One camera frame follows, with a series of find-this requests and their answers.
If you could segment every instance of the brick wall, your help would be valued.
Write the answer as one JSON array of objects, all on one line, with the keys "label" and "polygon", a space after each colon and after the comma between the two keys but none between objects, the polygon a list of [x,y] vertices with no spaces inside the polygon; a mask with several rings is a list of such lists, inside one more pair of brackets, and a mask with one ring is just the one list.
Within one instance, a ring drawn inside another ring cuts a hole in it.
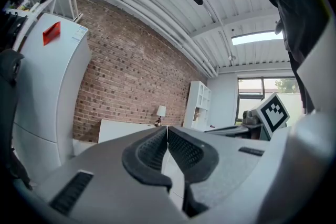
[{"label": "brick wall", "polygon": [[78,93],[73,136],[98,142],[101,119],[182,125],[190,82],[204,75],[168,41],[101,0],[77,0],[92,58]]}]

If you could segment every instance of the white bookshelf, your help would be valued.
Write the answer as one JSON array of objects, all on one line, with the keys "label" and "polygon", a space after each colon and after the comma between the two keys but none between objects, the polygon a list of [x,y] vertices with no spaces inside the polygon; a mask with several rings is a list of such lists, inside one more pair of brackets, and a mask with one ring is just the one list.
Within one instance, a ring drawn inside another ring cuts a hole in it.
[{"label": "white bookshelf", "polygon": [[207,127],[211,90],[200,81],[192,81],[183,127],[203,130]]}]

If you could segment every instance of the white ceiling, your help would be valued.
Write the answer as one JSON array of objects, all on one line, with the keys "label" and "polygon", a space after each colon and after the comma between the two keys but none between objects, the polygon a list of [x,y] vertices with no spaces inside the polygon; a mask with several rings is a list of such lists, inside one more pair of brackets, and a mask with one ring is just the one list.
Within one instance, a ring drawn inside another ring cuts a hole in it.
[{"label": "white ceiling", "polygon": [[[282,40],[232,45],[232,36],[274,30],[279,15],[269,0],[204,0],[203,6],[198,6],[193,0],[150,1],[168,14],[192,38],[209,61],[207,64],[214,69],[289,61]],[[146,9],[154,13],[150,7],[147,6]],[[160,14],[155,15],[165,21]],[[220,19],[223,20],[223,26],[219,23]],[[173,30],[176,29],[172,24],[167,25]],[[179,43],[180,47],[189,46],[190,49],[194,49],[190,41],[183,36],[181,39],[169,41],[172,44]],[[235,56],[234,61],[229,61],[230,55]],[[193,58],[187,53],[186,56],[189,59]],[[209,77],[214,76],[208,68],[204,69],[203,63],[191,60]]]}]

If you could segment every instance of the lamp shade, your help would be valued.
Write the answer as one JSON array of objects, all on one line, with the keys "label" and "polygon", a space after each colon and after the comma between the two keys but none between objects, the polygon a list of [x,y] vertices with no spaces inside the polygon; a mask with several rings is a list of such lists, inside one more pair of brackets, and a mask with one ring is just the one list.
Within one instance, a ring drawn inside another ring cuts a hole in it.
[{"label": "lamp shade", "polygon": [[158,116],[166,117],[166,107],[161,105],[156,113]]}]

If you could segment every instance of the tree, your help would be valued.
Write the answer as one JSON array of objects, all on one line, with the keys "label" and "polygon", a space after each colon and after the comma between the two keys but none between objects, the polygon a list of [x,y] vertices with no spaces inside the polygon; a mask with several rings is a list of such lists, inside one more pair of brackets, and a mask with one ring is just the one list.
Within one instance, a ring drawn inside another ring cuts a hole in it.
[{"label": "tree", "polygon": [[279,93],[299,93],[299,86],[296,79],[280,79],[275,82]]}]

